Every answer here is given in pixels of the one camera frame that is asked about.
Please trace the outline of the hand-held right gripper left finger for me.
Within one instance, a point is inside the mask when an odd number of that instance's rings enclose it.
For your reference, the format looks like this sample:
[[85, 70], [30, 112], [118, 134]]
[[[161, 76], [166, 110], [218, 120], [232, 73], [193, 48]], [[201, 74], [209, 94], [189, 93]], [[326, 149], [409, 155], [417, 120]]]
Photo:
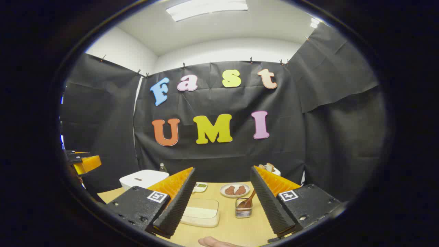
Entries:
[[105, 210], [134, 228], [170, 238], [176, 231], [196, 184], [195, 168], [182, 170], [142, 188], [133, 186]]

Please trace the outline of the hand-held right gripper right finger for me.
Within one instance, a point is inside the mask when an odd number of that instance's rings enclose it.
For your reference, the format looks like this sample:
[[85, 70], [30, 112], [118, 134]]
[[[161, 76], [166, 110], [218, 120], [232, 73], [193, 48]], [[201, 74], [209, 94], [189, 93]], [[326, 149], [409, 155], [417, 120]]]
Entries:
[[250, 170], [250, 181], [278, 238], [323, 222], [343, 206], [317, 185], [300, 186], [257, 166]]

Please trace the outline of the brown wooden spoon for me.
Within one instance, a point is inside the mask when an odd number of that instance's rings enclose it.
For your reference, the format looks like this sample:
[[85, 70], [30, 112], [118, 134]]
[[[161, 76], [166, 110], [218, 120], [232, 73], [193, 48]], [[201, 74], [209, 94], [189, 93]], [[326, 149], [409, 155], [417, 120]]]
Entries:
[[256, 194], [256, 190], [253, 190], [252, 194], [250, 195], [250, 197], [248, 197], [247, 199], [245, 199], [244, 201], [240, 202], [237, 206], [237, 209], [245, 209], [245, 208], [250, 208], [251, 204], [252, 204], [252, 199], [254, 197], [254, 195]]

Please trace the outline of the clear rice container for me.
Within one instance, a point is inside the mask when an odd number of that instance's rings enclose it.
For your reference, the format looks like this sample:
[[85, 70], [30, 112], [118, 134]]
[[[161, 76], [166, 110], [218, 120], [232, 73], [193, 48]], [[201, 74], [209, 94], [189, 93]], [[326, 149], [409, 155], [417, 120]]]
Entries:
[[215, 228], [220, 221], [219, 203], [216, 200], [191, 198], [180, 223], [202, 228]]

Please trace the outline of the metal wire chopstick holder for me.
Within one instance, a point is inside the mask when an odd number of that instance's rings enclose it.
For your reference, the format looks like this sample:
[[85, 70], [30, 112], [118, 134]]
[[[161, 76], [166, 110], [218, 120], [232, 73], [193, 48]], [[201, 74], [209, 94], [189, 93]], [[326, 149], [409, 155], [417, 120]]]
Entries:
[[248, 218], [251, 217], [253, 203], [247, 203], [246, 207], [239, 206], [245, 202], [248, 198], [237, 198], [235, 201], [235, 217], [236, 218]]

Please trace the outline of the white rice cooker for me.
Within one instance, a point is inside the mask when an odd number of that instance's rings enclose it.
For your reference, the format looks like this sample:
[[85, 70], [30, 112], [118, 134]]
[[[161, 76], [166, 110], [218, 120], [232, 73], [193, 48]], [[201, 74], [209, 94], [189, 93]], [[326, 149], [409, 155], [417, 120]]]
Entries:
[[152, 186], [168, 177], [169, 173], [167, 172], [157, 170], [140, 170], [120, 178], [119, 182], [125, 191], [134, 186], [147, 189], [149, 186]]

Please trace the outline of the white round plate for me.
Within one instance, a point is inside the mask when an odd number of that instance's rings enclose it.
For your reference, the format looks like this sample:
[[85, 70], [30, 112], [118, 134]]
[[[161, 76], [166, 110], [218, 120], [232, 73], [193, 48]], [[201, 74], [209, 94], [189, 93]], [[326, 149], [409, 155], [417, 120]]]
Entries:
[[[224, 193], [224, 190], [225, 190], [226, 188], [228, 188], [229, 186], [235, 186], [235, 191], [239, 188], [239, 186], [245, 186], [245, 187], [246, 187], [246, 194], [245, 194], [245, 195], [240, 195], [240, 196], [236, 196], [236, 195], [233, 195], [233, 196], [226, 195], [226, 194]], [[220, 193], [221, 193], [221, 195], [223, 195], [224, 197], [228, 197], [228, 198], [243, 198], [243, 197], [246, 196], [249, 192], [250, 192], [250, 187], [249, 187], [247, 184], [243, 184], [243, 183], [228, 183], [228, 184], [225, 184], [225, 185], [221, 186], [221, 188], [220, 188]]]

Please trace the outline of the long ceiling light panel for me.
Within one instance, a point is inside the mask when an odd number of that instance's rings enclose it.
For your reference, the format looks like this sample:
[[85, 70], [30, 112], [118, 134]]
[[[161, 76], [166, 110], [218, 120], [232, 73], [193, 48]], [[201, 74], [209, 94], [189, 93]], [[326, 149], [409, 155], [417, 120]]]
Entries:
[[246, 0], [189, 0], [166, 9], [175, 22], [225, 11], [247, 11]]

